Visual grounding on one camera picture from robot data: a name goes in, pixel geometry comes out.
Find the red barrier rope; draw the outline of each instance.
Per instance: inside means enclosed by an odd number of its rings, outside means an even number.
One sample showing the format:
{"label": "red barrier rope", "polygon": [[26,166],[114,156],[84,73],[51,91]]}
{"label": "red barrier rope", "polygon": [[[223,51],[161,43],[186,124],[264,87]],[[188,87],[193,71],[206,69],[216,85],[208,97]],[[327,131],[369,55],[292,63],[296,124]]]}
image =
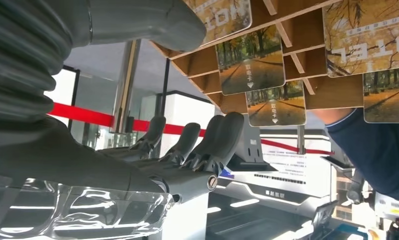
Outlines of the red barrier rope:
{"label": "red barrier rope", "polygon": [[[112,115],[80,108],[77,106],[64,105],[64,104],[60,104],[60,103],[54,103],[54,108],[49,114],[58,116],[58,117],[77,120],[77,121],[81,121],[81,122],[85,122],[85,123],[89,123],[89,124],[101,125],[101,126],[105,126],[105,127],[111,127],[113,125],[113,116]],[[133,121],[132,130],[138,131],[138,132],[146,132],[148,130],[149,126],[150,126],[149,121],[135,120],[135,121]],[[164,133],[165,134],[173,134],[173,135],[181,135],[183,129],[184,129],[183,126],[166,124],[164,127]],[[201,129],[199,136],[204,137],[205,133],[206,133],[206,130]],[[296,153],[298,153],[298,151],[299,151],[299,149],[297,147],[286,145],[286,144],[283,144],[280,142],[266,140],[266,139],[262,139],[261,143],[264,145],[273,146],[273,147],[293,151]],[[316,150],[316,149],[306,149],[305,152],[307,154],[323,154],[323,155],[332,155],[333,154],[333,152]]]}

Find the transparent plastic cover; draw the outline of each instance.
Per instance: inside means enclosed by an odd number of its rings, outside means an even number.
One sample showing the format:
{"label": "transparent plastic cover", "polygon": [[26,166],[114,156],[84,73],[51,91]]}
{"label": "transparent plastic cover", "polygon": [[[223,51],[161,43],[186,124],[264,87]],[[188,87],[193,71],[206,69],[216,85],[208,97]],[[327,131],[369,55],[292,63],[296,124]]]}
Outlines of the transparent plastic cover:
{"label": "transparent plastic cover", "polygon": [[68,186],[0,176],[0,240],[125,240],[157,233],[168,193]]}

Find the display screen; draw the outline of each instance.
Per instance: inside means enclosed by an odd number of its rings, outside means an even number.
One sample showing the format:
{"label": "display screen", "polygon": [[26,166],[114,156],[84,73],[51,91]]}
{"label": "display screen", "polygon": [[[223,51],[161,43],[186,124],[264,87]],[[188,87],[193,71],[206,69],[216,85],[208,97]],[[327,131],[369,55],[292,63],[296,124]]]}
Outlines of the display screen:
{"label": "display screen", "polygon": [[[78,77],[76,71],[62,69],[57,75],[52,76],[56,81],[56,86],[53,91],[45,91],[43,94],[48,98],[52,99],[54,103],[72,105],[73,95],[75,94],[75,84]],[[67,127],[69,126],[70,120],[65,117],[52,116]]]}

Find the printed card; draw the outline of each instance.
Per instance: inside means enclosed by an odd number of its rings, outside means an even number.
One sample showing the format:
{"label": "printed card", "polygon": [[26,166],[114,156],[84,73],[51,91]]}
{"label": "printed card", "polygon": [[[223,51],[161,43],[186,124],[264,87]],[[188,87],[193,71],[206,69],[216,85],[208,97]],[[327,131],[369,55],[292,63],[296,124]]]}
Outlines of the printed card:
{"label": "printed card", "polygon": [[306,124],[303,81],[246,93],[249,124],[253,127]]}
{"label": "printed card", "polygon": [[251,26],[250,0],[184,0],[204,23],[203,45]]}
{"label": "printed card", "polygon": [[363,75],[364,120],[399,123],[399,69]]}
{"label": "printed card", "polygon": [[222,42],[216,52],[224,95],[285,83],[281,38],[274,25]]}
{"label": "printed card", "polygon": [[323,8],[329,77],[399,68],[399,0],[343,0]]}

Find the human arm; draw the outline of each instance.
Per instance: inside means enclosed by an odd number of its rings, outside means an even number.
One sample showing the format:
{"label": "human arm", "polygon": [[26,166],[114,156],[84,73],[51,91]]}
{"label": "human arm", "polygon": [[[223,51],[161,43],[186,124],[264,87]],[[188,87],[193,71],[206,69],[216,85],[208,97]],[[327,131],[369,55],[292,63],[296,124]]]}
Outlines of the human arm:
{"label": "human arm", "polygon": [[399,138],[392,124],[364,121],[363,109],[313,110],[332,139],[379,193],[399,200]]}

